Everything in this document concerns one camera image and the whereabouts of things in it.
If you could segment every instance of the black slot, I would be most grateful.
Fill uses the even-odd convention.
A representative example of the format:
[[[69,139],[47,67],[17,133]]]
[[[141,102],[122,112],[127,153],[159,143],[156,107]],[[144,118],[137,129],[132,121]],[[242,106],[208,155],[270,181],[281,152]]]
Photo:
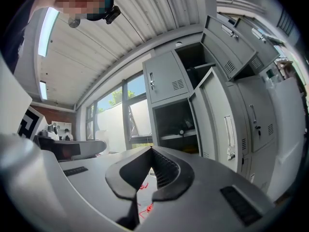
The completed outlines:
[[[223,188],[220,192],[245,226],[262,217],[234,187]]]
[[[85,167],[79,167],[79,168],[72,168],[72,169],[68,169],[68,170],[63,170],[64,174],[66,175],[66,177],[74,175],[74,174],[79,174],[82,172],[88,171],[87,168]]]

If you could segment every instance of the corrugated metal ceiling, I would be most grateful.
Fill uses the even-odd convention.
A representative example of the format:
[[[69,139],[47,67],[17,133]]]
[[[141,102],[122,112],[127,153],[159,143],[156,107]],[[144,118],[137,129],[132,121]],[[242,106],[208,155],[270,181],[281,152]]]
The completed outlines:
[[[74,104],[113,63],[149,39],[199,23],[196,0],[115,0],[122,14],[110,25],[82,20],[68,26],[60,14],[41,62],[49,100]]]

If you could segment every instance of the headset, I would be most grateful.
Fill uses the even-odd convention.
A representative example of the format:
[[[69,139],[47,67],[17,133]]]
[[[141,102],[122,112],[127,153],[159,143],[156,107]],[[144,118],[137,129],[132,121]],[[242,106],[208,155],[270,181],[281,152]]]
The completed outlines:
[[[121,11],[118,6],[114,6],[114,0],[105,0],[105,8],[104,11],[101,11],[102,8],[99,8],[98,14],[86,14],[84,17],[89,21],[99,21],[101,19],[106,21],[106,24],[112,23],[120,14]],[[69,18],[68,25],[71,28],[76,28],[80,25],[80,18]]]

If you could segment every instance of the locker vent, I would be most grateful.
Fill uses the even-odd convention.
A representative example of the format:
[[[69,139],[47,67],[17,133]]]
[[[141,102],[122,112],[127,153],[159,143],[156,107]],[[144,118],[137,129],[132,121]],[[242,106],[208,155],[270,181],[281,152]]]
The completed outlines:
[[[204,156],[205,158],[209,158],[209,154],[206,153],[206,152],[203,152],[203,156]]]
[[[268,126],[268,135],[270,136],[270,135],[273,134],[273,133],[274,133],[274,127],[273,127],[272,124],[270,124],[270,125]]]
[[[235,69],[233,63],[231,61],[227,62],[226,65],[224,66],[225,72],[227,74],[230,74],[233,72],[233,70]]]
[[[255,69],[258,69],[263,66],[262,62],[259,60],[258,57],[253,58],[251,63]]]
[[[178,80],[178,81],[172,82],[172,85],[173,85],[173,89],[174,90],[178,90],[178,89],[184,87],[182,80]]]
[[[242,141],[241,141],[241,148],[242,148],[242,151],[245,151],[246,148],[247,148],[246,139],[245,138],[242,139]]]

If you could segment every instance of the sky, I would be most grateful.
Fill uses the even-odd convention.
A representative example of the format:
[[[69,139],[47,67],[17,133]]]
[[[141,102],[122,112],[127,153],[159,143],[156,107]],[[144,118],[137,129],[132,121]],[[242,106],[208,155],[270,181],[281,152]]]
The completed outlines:
[[[141,75],[135,78],[134,80],[130,81],[128,83],[127,89],[134,92],[136,96],[145,93],[146,89],[145,89],[144,75]],[[112,101],[112,94],[109,94],[105,96],[102,100],[98,101],[98,108],[103,108],[104,110],[111,108],[111,105],[109,105],[108,101]]]

